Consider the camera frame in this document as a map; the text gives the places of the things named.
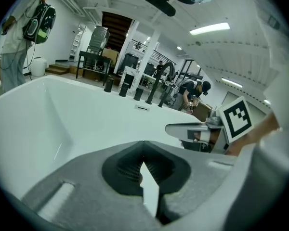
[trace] white column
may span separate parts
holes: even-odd
[[[133,39],[138,25],[139,25],[139,21],[132,21],[129,32],[128,32],[129,34],[124,41],[124,44],[123,44],[122,49],[120,51],[119,57],[117,59],[117,63],[116,63],[115,70],[114,70],[115,74],[117,73],[117,71],[118,71],[118,69],[119,69],[119,67],[120,67],[120,65],[124,59],[126,49],[129,45],[129,43],[131,42],[131,40]]]
[[[150,60],[150,57],[151,57],[151,54],[153,52],[153,50],[155,49],[155,46],[156,46],[156,43],[158,42],[158,38],[160,36],[160,31],[154,31],[149,43],[148,43],[148,47],[146,48],[146,51],[145,51],[145,54],[144,54],[144,57],[142,58],[141,60],[141,63],[138,67],[138,75],[135,77],[136,78],[136,81],[135,81],[135,90],[136,88],[138,87],[139,85],[139,82],[141,80],[141,77],[145,71],[145,67],[146,65],[148,64],[149,60]]]

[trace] staircase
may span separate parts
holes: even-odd
[[[118,14],[103,12],[102,26],[107,27],[110,33],[106,48],[121,51],[131,21],[132,19]]]
[[[49,65],[48,68],[46,68],[45,72],[55,74],[55,75],[64,75],[64,74],[69,73],[69,67],[58,65],[58,64],[52,64],[52,65]]]

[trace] black table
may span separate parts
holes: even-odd
[[[93,70],[93,69],[89,69],[89,68],[85,68],[85,67],[79,67],[80,60],[81,60],[82,56],[84,57],[83,65],[86,64],[88,58],[90,58],[92,60],[96,60],[96,61],[101,61],[103,63],[107,63],[106,71],[104,72],[104,71]],[[106,82],[106,80],[108,78],[108,75],[109,75],[110,63],[111,63],[111,59],[110,58],[107,58],[107,57],[104,57],[104,56],[100,56],[100,55],[97,55],[97,54],[93,54],[93,53],[89,53],[89,52],[85,52],[85,51],[80,51],[79,52],[78,64],[77,64],[76,78],[78,78],[78,71],[81,68],[83,77],[85,75],[85,70],[104,74],[103,85],[105,85],[105,82]]]

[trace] railing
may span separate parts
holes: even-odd
[[[135,40],[132,39],[132,42],[134,43],[133,45],[133,49],[136,49],[138,51],[141,51],[143,53],[145,53],[147,46],[142,44],[141,42],[137,42]],[[153,50],[151,57],[154,58],[155,60],[162,61],[163,64],[167,63],[167,62],[172,62],[173,65],[176,65],[175,62],[173,62],[172,60],[170,60],[169,58],[167,58],[166,56],[162,55],[161,53],[157,52],[156,50]]]

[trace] black cap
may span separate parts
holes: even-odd
[[[209,82],[207,82],[207,81],[204,81],[202,83],[202,92],[203,92],[203,94],[207,95],[208,94],[208,90],[210,90],[210,89],[211,89],[211,84]]]

